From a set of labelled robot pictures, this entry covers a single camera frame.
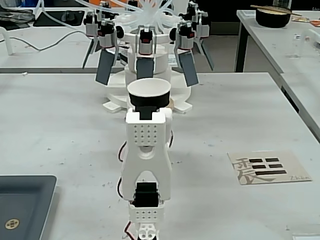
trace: black cable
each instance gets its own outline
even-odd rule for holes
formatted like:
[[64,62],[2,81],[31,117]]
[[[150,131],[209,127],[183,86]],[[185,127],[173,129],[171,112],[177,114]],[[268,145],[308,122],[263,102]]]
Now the black cable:
[[53,48],[55,46],[57,46],[59,43],[61,43],[63,40],[65,40],[67,37],[69,37],[70,35],[72,34],[76,34],[76,33],[81,33],[83,35],[86,35],[83,31],[72,31],[70,33],[68,33],[67,35],[65,35],[64,37],[62,37],[60,40],[58,40],[56,43],[50,45],[50,46],[46,46],[44,48],[37,48],[36,46],[33,46],[31,43],[27,42],[26,40],[23,40],[21,38],[18,38],[18,37],[14,37],[14,36],[11,36],[10,39],[14,39],[14,40],[18,40],[18,41],[21,41],[25,44],[27,44],[29,47],[33,48],[34,50],[37,50],[39,52],[42,52],[44,50],[47,50],[47,49],[50,49],[50,48]]
[[122,151],[124,150],[124,148],[125,148],[126,145],[127,145],[127,141],[125,141],[124,144],[122,144],[122,146],[120,147],[119,153],[118,153],[118,160],[119,160],[121,163],[124,162],[124,160],[121,159],[121,153],[122,153]]
[[119,181],[118,181],[118,185],[116,187],[116,191],[118,192],[118,195],[120,198],[124,199],[124,196],[121,194],[120,192],[120,185],[121,185],[121,182],[122,182],[122,177],[120,177]]
[[174,142],[174,131],[171,130],[171,139],[169,143],[169,148],[171,148],[173,142]]

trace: black bar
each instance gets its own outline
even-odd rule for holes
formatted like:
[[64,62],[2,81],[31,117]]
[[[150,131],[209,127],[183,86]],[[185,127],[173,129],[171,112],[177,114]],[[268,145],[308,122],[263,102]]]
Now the black bar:
[[265,165],[252,165],[253,169],[266,169],[267,167]]
[[255,159],[249,159],[249,162],[252,164],[256,164],[256,163],[262,163],[262,159],[261,158],[255,158]]
[[272,162],[279,162],[279,159],[276,157],[270,157],[270,158],[266,158],[265,161],[267,163],[272,163]]
[[240,23],[239,35],[238,35],[238,45],[236,47],[236,56],[234,64],[235,73],[243,73],[246,59],[247,42],[249,33],[245,26]]
[[270,164],[269,168],[271,168],[271,169],[282,168],[282,165],[281,164]]
[[277,170],[277,171],[256,171],[255,175],[275,175],[275,174],[286,174],[285,170]]

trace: white tabletop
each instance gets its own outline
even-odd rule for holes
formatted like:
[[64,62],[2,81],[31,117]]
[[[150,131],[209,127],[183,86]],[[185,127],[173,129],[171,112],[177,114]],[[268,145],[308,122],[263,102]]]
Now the white tabletop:
[[283,87],[299,108],[299,115],[320,139],[320,82],[317,73],[284,73]]
[[[279,73],[310,73],[319,72],[319,54],[307,46],[302,57],[292,57],[295,53],[294,35],[301,35],[306,29],[313,29],[320,33],[320,29],[310,23],[291,21],[284,28],[268,28],[260,26],[255,11],[238,10],[237,16],[248,33],[260,47],[275,70]],[[311,20],[320,18],[320,11],[294,11]]]
[[[64,11],[71,8],[54,7],[46,8],[47,11]],[[73,7],[71,10],[85,11],[86,7]],[[75,27],[85,32],[85,26]],[[33,27],[9,31],[10,37],[23,39],[39,49],[50,46],[68,33],[74,32],[65,26]],[[21,72],[21,69],[59,69],[61,73],[67,71],[82,71],[82,65],[87,54],[90,39],[81,33],[75,33],[60,42],[57,46],[38,52],[31,47],[26,47],[23,42],[12,39],[14,54],[7,55],[6,46],[0,43],[0,71],[9,69]],[[86,64],[86,72],[94,73],[98,67],[100,52],[89,56]]]
[[[172,199],[161,239],[289,240],[297,226],[319,226],[319,143],[271,77],[212,73],[199,80],[193,110],[174,115]],[[123,236],[128,209],[115,185],[125,112],[105,112],[105,101],[93,74],[0,78],[0,174],[58,177],[51,240]],[[293,151],[313,181],[241,186],[227,152],[264,150]]]

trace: black tray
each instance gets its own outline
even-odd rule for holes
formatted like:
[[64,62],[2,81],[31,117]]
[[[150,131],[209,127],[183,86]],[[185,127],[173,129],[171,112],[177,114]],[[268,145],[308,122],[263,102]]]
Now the black tray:
[[42,237],[57,178],[0,176],[0,239],[39,240]]

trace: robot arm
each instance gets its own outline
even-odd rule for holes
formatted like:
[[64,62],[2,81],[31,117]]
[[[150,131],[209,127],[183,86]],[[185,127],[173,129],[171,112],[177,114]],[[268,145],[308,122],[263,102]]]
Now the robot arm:
[[[159,239],[159,223],[165,214],[165,201],[171,198],[171,162],[168,156],[172,110],[171,85],[166,80],[140,79],[128,86],[134,110],[126,115],[127,150],[122,165],[122,195],[129,202],[129,219],[135,223],[138,239]],[[144,87],[158,85],[159,94],[141,97]],[[149,171],[156,182],[138,182]]]

